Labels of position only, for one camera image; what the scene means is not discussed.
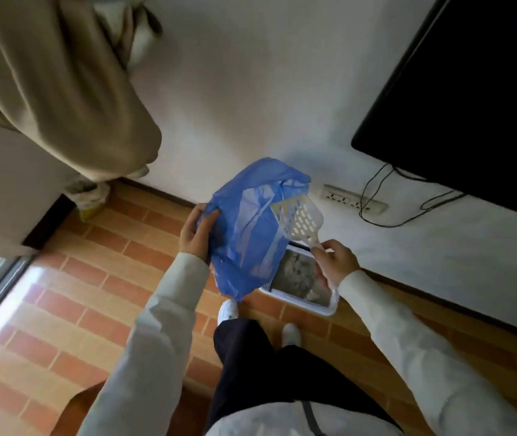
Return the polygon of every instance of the hand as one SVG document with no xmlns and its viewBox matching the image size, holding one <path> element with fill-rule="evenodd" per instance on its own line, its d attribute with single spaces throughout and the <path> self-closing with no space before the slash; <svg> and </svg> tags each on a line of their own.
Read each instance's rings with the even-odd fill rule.
<svg viewBox="0 0 517 436">
<path fill-rule="evenodd" d="M 220 211 L 214 210 L 204 216 L 200 225 L 196 227 L 198 219 L 206 208 L 205 203 L 200 203 L 191 211 L 180 232 L 179 251 L 195 255 L 208 263 L 208 238 L 210 230 L 218 219 Z"/>
<path fill-rule="evenodd" d="M 357 257 L 354 256 L 351 249 L 343 246 L 337 240 L 328 240 L 321 243 L 321 246 L 325 249 L 333 249 L 333 252 L 324 252 L 319 248 L 311 248 L 311 253 L 317 259 L 317 277 L 323 286 L 329 287 L 329 283 L 323 276 L 320 266 L 336 288 L 345 277 L 353 271 L 361 269 Z"/>
</svg>

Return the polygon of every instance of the blue plastic bag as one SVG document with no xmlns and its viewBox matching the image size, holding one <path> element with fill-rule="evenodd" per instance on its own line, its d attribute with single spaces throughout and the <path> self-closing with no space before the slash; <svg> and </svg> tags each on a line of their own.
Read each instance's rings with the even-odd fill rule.
<svg viewBox="0 0 517 436">
<path fill-rule="evenodd" d="M 204 213 L 220 210 L 209 254 L 221 293 L 240 301 L 274 278 L 289 240 L 270 205 L 307 193 L 310 182 L 308 175 L 265 157 L 214 193 Z"/>
</svg>

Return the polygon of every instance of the white jacket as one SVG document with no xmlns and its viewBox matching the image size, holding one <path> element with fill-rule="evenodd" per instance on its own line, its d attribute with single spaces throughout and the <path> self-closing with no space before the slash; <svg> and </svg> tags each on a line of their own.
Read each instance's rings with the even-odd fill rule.
<svg viewBox="0 0 517 436">
<path fill-rule="evenodd" d="M 79 436 L 166 434 L 182 390 L 195 308 L 208 278 L 198 257 L 180 253 L 138 316 L 127 348 Z M 517 435 L 517 411 L 440 335 L 363 271 L 339 285 L 371 338 L 412 390 L 437 435 Z M 327 436 L 402 434 L 384 420 L 313 403 Z M 208 436 L 312 436 L 301 403 L 270 403 L 226 416 Z"/>
</svg>

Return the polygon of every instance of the wall socket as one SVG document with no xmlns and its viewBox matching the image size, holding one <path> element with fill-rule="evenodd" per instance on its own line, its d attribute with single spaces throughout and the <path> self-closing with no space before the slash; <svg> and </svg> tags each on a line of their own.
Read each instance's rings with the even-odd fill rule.
<svg viewBox="0 0 517 436">
<path fill-rule="evenodd" d="M 342 190 L 341 188 L 334 187 L 333 185 L 323 185 L 321 190 L 321 197 L 325 200 L 331 200 L 335 203 L 347 206 L 357 212 L 360 211 L 360 199 L 361 194 L 352 193 L 351 191 Z M 367 197 L 363 198 L 364 209 L 363 212 L 369 215 L 377 216 L 388 209 L 388 205 L 379 202 L 378 200 L 368 200 Z"/>
</svg>

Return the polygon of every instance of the person's left hand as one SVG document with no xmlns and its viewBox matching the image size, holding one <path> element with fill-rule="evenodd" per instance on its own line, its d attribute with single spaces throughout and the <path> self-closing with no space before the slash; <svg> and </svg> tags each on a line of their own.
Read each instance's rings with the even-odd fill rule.
<svg viewBox="0 0 517 436">
<path fill-rule="evenodd" d="M 220 215 L 220 211 L 214 210 L 207 216 L 204 216 L 200 225 L 196 227 L 204 208 L 206 208 L 206 204 L 199 203 L 188 216 L 180 232 L 179 251 L 195 255 L 208 263 L 208 238 L 214 222 L 216 222 Z"/>
</svg>

